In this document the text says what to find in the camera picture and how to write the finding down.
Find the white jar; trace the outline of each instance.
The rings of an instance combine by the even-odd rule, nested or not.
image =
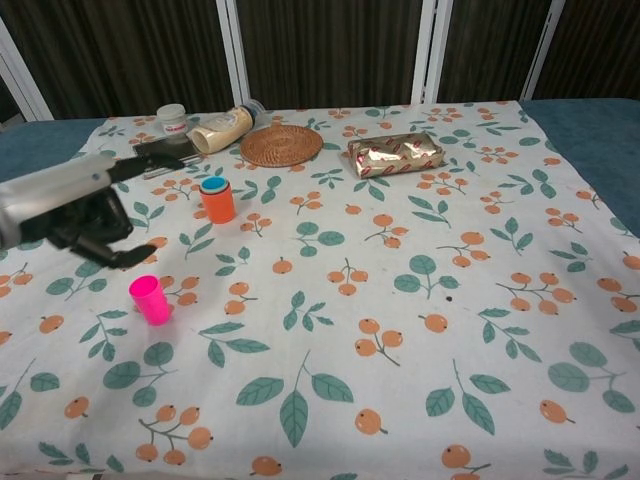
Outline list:
[[[156,113],[162,124],[162,129],[167,135],[187,133],[187,115],[184,105],[170,103],[160,107]]]

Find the table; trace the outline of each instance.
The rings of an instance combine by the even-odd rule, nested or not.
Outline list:
[[[266,122],[324,149],[271,170],[233,146],[116,185],[136,227],[122,248],[160,247],[144,264],[2,253],[5,473],[637,476],[638,239],[517,103]],[[407,131],[447,165],[355,177],[348,140]],[[79,156],[159,135],[153,117],[109,119]],[[212,174],[234,188],[227,225],[195,190]],[[148,273],[174,306],[162,328],[127,295]]]

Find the woven placemat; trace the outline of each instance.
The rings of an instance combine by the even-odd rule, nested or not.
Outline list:
[[[247,135],[240,153],[260,167],[289,167],[313,158],[323,144],[322,137],[309,128],[274,125]]]

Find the wrapped package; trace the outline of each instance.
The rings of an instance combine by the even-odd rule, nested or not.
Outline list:
[[[351,164],[360,178],[435,168],[444,151],[426,133],[406,133],[352,140]]]

